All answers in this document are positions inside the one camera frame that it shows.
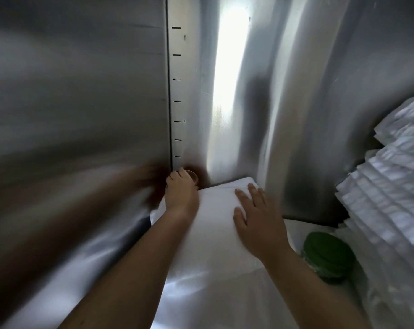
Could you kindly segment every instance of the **left hand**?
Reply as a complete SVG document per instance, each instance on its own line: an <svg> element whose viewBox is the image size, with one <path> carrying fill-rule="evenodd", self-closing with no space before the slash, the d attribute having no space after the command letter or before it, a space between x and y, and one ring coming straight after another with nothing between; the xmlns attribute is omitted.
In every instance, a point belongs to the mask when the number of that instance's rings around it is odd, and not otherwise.
<svg viewBox="0 0 414 329"><path fill-rule="evenodd" d="M198 187L185 169L173 171L166 179L166 211L193 221L199 208Z"/></svg>

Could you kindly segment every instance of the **hand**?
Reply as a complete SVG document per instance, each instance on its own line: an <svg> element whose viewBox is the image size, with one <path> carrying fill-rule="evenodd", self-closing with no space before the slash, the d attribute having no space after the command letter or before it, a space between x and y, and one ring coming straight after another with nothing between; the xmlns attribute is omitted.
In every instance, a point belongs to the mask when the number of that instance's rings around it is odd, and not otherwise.
<svg viewBox="0 0 414 329"><path fill-rule="evenodd" d="M193 221L199 207L198 187L185 169L173 171L166 179L166 211Z"/></svg>
<svg viewBox="0 0 414 329"><path fill-rule="evenodd" d="M248 185L248 190L253 200L242 190L235 191L245 210L246 221L239 207L235 208L233 219L245 248L266 267L292 249L289 246L283 217L272 201L267 198L262 188L257 190L252 183Z"/></svg>

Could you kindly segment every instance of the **white towel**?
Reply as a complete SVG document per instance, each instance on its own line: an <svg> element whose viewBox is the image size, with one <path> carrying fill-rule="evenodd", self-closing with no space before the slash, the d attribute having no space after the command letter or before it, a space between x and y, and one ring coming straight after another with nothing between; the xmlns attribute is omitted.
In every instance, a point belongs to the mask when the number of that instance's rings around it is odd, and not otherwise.
<svg viewBox="0 0 414 329"><path fill-rule="evenodd" d="M193 293L213 282L263 267L244 248L233 221L234 208L241 206L235 189L241 189L249 196L247 186L250 182L257 187L252 178L243 178L198 192L199 210L172 262L166 280L168 291L173 288L178 295ZM151 212L151 224L165 210L163 198L158 209Z"/></svg>

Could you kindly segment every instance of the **metal surface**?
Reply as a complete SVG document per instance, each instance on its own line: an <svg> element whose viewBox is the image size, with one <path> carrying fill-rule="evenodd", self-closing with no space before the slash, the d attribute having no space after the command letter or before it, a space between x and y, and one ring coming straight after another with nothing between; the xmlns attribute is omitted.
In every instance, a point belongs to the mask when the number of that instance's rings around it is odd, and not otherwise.
<svg viewBox="0 0 414 329"><path fill-rule="evenodd" d="M168 0L168 27L174 167L345 218L335 185L414 95L414 0Z"/></svg>
<svg viewBox="0 0 414 329"><path fill-rule="evenodd" d="M95 167L170 167L166 39L165 0L0 0L0 262L111 176ZM1 328L56 328L132 242L147 195L96 226Z"/></svg>

